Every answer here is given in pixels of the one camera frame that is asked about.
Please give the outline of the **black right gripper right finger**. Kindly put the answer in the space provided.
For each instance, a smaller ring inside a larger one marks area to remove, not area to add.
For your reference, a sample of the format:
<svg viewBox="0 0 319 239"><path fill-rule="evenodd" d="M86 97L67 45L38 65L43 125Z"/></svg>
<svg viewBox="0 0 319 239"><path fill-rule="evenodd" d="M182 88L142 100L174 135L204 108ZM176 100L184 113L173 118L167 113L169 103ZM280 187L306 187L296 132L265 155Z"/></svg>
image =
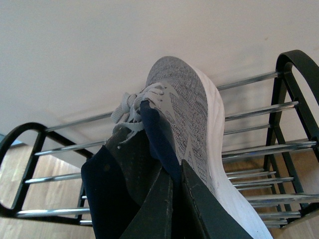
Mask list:
<svg viewBox="0 0 319 239"><path fill-rule="evenodd" d="M182 161L186 239L244 239L246 231L224 210L191 166Z"/></svg>

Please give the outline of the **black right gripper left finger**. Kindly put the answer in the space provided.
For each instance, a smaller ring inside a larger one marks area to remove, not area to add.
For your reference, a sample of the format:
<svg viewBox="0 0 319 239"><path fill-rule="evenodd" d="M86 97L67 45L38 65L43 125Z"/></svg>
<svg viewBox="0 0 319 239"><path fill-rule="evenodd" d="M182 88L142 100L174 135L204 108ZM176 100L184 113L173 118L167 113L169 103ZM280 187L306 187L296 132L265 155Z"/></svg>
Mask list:
<svg viewBox="0 0 319 239"><path fill-rule="evenodd" d="M171 238L173 182L164 169L153 183L142 207L121 235L122 239Z"/></svg>

